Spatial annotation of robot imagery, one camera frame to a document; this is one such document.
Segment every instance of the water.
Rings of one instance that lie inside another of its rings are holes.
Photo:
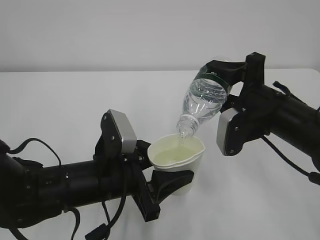
[[[168,165],[186,160],[195,154],[195,151],[185,147],[184,138],[180,137],[177,147],[158,153],[153,162],[157,165]]]
[[[176,126],[179,133],[193,136],[201,124],[219,112],[227,97],[219,83],[205,78],[194,80],[183,100],[182,115]]]

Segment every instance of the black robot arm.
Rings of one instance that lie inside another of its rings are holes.
[[[290,90],[275,81],[277,91],[265,85],[265,56],[254,52],[246,57],[237,74],[226,81],[232,86],[243,82],[239,96],[230,94],[222,106],[217,130],[217,145],[225,156],[238,154],[244,143],[262,138],[288,164],[320,185],[320,174],[308,173],[288,160],[266,137],[275,134],[295,148],[311,157],[320,171],[320,113]],[[219,62],[209,63],[219,67]],[[219,71],[229,73],[235,63],[224,63]]]
[[[62,211],[121,198],[120,207],[108,225],[86,235],[87,240],[108,238],[126,196],[132,196],[143,219],[159,217],[160,203],[171,193],[191,183],[189,170],[154,170],[147,181],[143,170],[151,167],[150,143],[137,140],[124,113],[109,110],[101,120],[101,137],[93,160],[43,167],[42,164],[10,157],[17,153],[0,142],[0,227],[25,240],[18,228],[27,228],[56,217]]]

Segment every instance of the white paper cup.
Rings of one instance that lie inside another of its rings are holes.
[[[154,166],[154,169],[157,171],[163,171],[163,172],[178,172],[178,171],[184,171],[184,170],[193,171],[194,172],[194,176],[192,179],[193,181],[198,171],[200,160],[206,149],[203,142],[195,136],[187,137],[183,141],[183,146],[194,151],[195,152],[194,155],[190,156],[189,158],[176,161],[176,162],[164,161],[163,163],[161,163],[161,165],[156,164],[154,162],[155,157],[159,153],[178,147],[180,140],[181,140],[181,135],[179,133],[167,135],[160,138],[155,143],[149,146],[147,151],[148,157],[150,159],[151,164]],[[190,191],[191,187],[192,187],[192,182],[181,187],[180,189],[175,191],[172,195],[175,195],[175,196],[184,195]]]

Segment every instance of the table surface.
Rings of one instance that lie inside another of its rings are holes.
[[[30,137],[47,142],[62,163],[92,159],[108,109],[126,113],[139,139],[150,143],[176,132],[185,92],[197,71],[0,73],[0,138],[12,148]],[[279,81],[313,108],[320,104],[320,74],[312,69],[270,69],[266,85]],[[232,93],[239,92],[236,85]],[[281,160],[264,142],[246,143],[233,157],[216,145],[219,116],[196,133],[206,152],[191,191],[161,203],[158,220],[144,223],[131,197],[110,239],[118,240],[317,240],[320,187]],[[274,135],[287,157],[307,171],[311,159]],[[19,155],[45,167],[55,157],[38,143]],[[145,175],[150,177],[151,169]],[[119,199],[107,202],[113,216]],[[79,208],[76,240],[105,222],[100,204]],[[72,213],[22,229],[30,240],[70,239]],[[6,229],[0,238],[13,240]]]

